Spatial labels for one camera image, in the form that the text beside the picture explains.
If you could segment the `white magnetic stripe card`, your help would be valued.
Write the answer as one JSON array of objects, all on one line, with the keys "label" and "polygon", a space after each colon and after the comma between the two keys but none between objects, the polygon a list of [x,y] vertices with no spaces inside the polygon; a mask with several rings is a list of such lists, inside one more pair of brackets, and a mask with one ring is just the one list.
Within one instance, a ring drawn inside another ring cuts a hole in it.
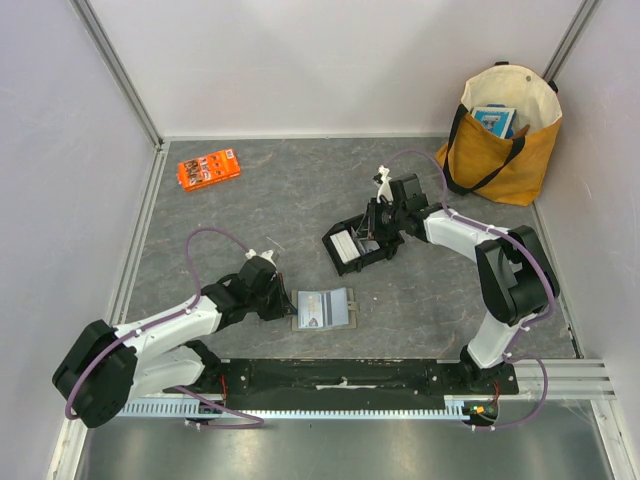
[{"label": "white magnetic stripe card", "polygon": [[321,293],[323,326],[341,327],[349,324],[349,299],[346,288]]}]

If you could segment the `beige leather card holder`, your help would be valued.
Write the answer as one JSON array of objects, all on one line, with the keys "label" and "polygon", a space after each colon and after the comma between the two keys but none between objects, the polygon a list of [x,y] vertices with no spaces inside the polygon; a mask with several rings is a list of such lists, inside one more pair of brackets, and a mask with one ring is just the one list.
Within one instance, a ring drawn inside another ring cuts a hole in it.
[{"label": "beige leather card holder", "polygon": [[294,332],[323,332],[355,329],[359,304],[352,288],[320,291],[292,291],[297,313],[292,316]]}]

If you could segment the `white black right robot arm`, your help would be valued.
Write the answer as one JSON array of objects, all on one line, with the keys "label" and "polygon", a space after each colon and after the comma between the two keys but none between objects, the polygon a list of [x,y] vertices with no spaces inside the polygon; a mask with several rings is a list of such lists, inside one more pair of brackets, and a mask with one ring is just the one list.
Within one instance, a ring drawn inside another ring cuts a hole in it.
[{"label": "white black right robot arm", "polygon": [[537,233],[523,225],[487,226],[444,204],[430,205],[414,174],[396,178],[381,167],[369,203],[369,232],[377,242],[404,232],[472,260],[486,307],[475,336],[460,354],[458,381],[477,394],[489,387],[510,346],[529,323],[550,313],[559,284]]}]

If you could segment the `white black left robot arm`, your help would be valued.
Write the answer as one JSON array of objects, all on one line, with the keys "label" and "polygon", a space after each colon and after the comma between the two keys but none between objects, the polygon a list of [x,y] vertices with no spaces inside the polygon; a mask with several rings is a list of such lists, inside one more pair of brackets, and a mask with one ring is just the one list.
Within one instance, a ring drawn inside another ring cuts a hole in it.
[{"label": "white black left robot arm", "polygon": [[264,321],[294,314],[273,253],[250,251],[237,273],[207,285],[182,304],[146,319],[87,325],[53,374],[65,398],[65,415],[97,428],[129,401],[167,388],[216,388],[219,359],[201,337],[239,323],[248,314]]}]

